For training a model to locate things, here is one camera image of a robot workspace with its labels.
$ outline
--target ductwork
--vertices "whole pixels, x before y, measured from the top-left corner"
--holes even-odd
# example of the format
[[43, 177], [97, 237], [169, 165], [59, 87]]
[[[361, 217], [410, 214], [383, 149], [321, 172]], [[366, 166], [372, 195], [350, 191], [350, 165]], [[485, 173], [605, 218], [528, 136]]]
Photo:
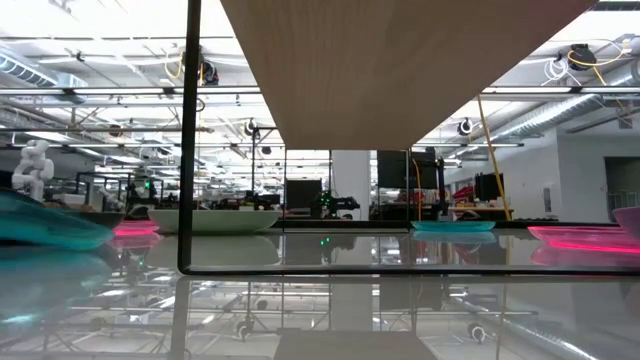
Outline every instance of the ductwork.
[[[86, 81], [79, 79], [75, 75], [43, 68], [8, 49], [0, 49], [0, 71], [41, 88], [54, 86], [78, 88], [87, 86]], [[86, 97], [77, 95], [64, 95], [58, 97], [58, 99], [71, 101], [75, 104], [81, 104], [86, 101]]]
[[32, 65], [29, 60], [7, 49], [0, 49], [0, 71], [37, 87], [58, 84], [58, 76], [53, 71]]
[[[615, 69], [604, 76], [610, 86], [638, 86], [640, 85], [640, 59]], [[599, 80], [591, 81], [588, 86], [600, 86]], [[585, 115], [604, 106], [601, 95], [580, 95], [562, 102], [548, 103], [511, 121], [504, 127], [494, 131], [492, 141], [508, 136], [523, 137], [540, 133], [566, 121]]]

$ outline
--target silver duct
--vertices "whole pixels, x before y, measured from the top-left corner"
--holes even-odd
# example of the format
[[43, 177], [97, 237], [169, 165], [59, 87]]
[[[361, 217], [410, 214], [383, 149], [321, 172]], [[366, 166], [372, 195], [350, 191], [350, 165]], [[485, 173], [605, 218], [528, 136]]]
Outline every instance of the silver duct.
[[[640, 85], [640, 59], [635, 59], [604, 75], [604, 80], [610, 86], [638, 86]], [[588, 86], [600, 86], [599, 80], [586, 84]], [[580, 95], [557, 103], [548, 103], [522, 115], [509, 124], [494, 131], [492, 141], [503, 139], [507, 136], [526, 136], [540, 133], [554, 126], [572, 120], [581, 115], [599, 109], [604, 106], [601, 95]]]

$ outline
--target cable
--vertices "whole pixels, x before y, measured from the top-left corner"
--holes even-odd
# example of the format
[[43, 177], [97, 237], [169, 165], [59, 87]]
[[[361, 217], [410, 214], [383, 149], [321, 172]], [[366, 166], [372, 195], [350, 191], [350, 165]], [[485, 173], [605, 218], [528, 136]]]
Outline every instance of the cable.
[[420, 184], [420, 168], [415, 159], [411, 159], [413, 165], [416, 167], [416, 179], [418, 180], [418, 221], [422, 221], [422, 186]]
[[592, 66], [592, 67], [604, 66], [604, 65], [608, 65], [608, 64], [611, 64], [613, 62], [616, 62], [616, 61], [620, 60], [622, 55], [625, 54], [625, 52], [624, 52], [625, 46], [627, 46], [627, 44], [626, 43], [622, 43], [622, 48], [620, 49], [620, 54], [618, 54], [618, 56], [616, 56], [615, 58], [613, 58], [613, 59], [611, 59], [609, 61], [602, 62], [602, 63], [585, 63], [585, 62], [582, 62], [582, 61], [575, 60], [574, 58], [571, 57], [571, 54], [573, 54], [575, 52], [573, 50], [569, 51], [569, 53], [567, 54], [567, 58], [569, 60], [573, 61], [574, 63], [576, 63], [578, 65], [582, 65], [582, 66]]
[[180, 63], [178, 64], [178, 73], [177, 74], [173, 74], [171, 73], [171, 71], [169, 71], [169, 63], [166, 62], [164, 63], [164, 71], [167, 73], [167, 75], [169, 75], [169, 77], [173, 78], [173, 79], [177, 79], [180, 77], [180, 74], [182, 74], [182, 59], [183, 59], [183, 55], [184, 55], [184, 50], [180, 52]]
[[[602, 74], [600, 73], [600, 70], [598, 70], [597, 67], [592, 66], [593, 71], [595, 71], [596, 75], [598, 76], [598, 79], [600, 79], [600, 82], [602, 83], [602, 86], [607, 86], [607, 82], [604, 81], [604, 77], [602, 77]], [[620, 100], [618, 100], [618, 98], [616, 97], [616, 102], [618, 103], [618, 106], [620, 106], [620, 110], [622, 110], [623, 112], [626, 112], [627, 115], [629, 116], [629, 119], [632, 119], [631, 117], [631, 113], [629, 113], [629, 111], [627, 111], [627, 109], [624, 107], [624, 105], [622, 105], [622, 102], [620, 102]]]
[[489, 146], [489, 153], [491, 154], [491, 161], [493, 162], [493, 171], [496, 175], [496, 182], [498, 183], [498, 190], [502, 197], [502, 207], [504, 208], [504, 215], [507, 221], [511, 221], [511, 212], [507, 205], [507, 198], [504, 194], [504, 187], [502, 186], [502, 180], [500, 180], [500, 170], [498, 170], [498, 162], [496, 161], [496, 154], [493, 151], [493, 145], [491, 144], [491, 134], [489, 134], [489, 127], [487, 126], [487, 120], [484, 117], [484, 110], [482, 109], [482, 99], [478, 95], [478, 108], [480, 109], [480, 120], [482, 120], [482, 128], [484, 129], [484, 136], [487, 138], [487, 145]]

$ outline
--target computer monitor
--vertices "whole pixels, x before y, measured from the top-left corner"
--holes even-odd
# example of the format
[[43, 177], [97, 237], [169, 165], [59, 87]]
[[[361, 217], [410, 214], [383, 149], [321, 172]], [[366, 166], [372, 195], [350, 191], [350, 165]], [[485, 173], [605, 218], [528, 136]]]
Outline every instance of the computer monitor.
[[[378, 186], [381, 188], [404, 189], [407, 186], [407, 159], [405, 151], [378, 151]], [[437, 189], [436, 155], [434, 151], [412, 152], [411, 157], [420, 169], [420, 188]], [[416, 169], [413, 161], [409, 164], [409, 174], [413, 189], [418, 188]]]
[[287, 180], [285, 191], [287, 209], [310, 208], [322, 191], [322, 180]]

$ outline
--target pipe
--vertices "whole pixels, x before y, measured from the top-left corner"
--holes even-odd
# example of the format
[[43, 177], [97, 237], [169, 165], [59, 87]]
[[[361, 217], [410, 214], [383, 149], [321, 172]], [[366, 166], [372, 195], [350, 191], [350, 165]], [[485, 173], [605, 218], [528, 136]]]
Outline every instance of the pipe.
[[[640, 85], [640, 59], [635, 59], [604, 75], [609, 86], [638, 86]], [[600, 86], [595, 79], [588, 86]], [[545, 104], [539, 108], [520, 116], [496, 131], [492, 140], [499, 140], [507, 136], [526, 136], [539, 133], [560, 125], [576, 117], [590, 113], [604, 106], [601, 95], [579, 95], [558, 103]]]
[[[52, 133], [138, 133], [138, 132], [182, 132], [180, 127], [157, 127], [157, 128], [47, 128], [47, 129], [34, 129], [34, 128], [0, 128], [0, 133], [9, 132], [52, 132]], [[197, 127], [196, 132], [208, 132], [212, 133], [214, 130], [207, 127]]]

